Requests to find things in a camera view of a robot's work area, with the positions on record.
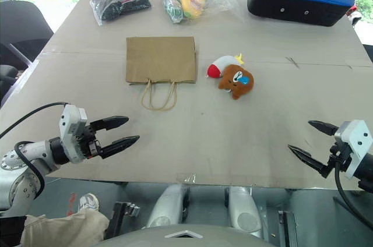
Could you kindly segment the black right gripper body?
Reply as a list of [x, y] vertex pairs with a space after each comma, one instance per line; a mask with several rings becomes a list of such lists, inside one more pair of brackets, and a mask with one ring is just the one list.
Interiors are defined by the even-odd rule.
[[340, 171], [346, 171], [351, 164], [352, 158], [351, 153], [352, 150], [350, 146], [345, 142], [335, 142], [334, 145], [330, 148], [331, 155], [329, 156], [328, 163], [335, 167], [337, 162], [340, 163]]

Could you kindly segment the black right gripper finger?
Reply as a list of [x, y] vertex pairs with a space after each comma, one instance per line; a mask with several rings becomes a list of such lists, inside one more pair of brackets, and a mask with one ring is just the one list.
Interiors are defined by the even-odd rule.
[[327, 165], [321, 163], [320, 161], [312, 158], [312, 156], [306, 152], [305, 150], [293, 146], [293, 145], [287, 145], [290, 151], [304, 164], [311, 167], [315, 171], [317, 171], [322, 177], [327, 178], [330, 174], [330, 170]]
[[317, 120], [310, 120], [308, 121], [308, 123], [320, 132], [328, 136], [334, 136], [337, 130], [339, 129], [338, 126], [332, 125], [331, 123], [326, 123]]

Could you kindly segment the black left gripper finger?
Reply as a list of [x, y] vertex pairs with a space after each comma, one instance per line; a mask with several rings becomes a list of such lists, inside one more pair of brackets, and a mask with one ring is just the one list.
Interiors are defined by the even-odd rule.
[[129, 118], [125, 116], [112, 116], [108, 118], [99, 119], [93, 122], [93, 130], [111, 130], [127, 123], [128, 121]]
[[100, 157], [106, 159], [111, 157], [119, 152], [124, 151], [125, 149], [131, 147], [139, 140], [140, 136], [128, 136], [122, 139], [112, 142], [110, 145], [105, 146], [101, 149]]

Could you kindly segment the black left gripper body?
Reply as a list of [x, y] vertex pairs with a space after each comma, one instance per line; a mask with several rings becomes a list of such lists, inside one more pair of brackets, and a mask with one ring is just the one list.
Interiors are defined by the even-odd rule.
[[90, 159], [103, 153], [100, 142], [96, 138], [96, 132], [103, 128], [102, 120], [94, 121], [86, 125], [83, 132], [77, 135], [77, 143], [84, 158]]

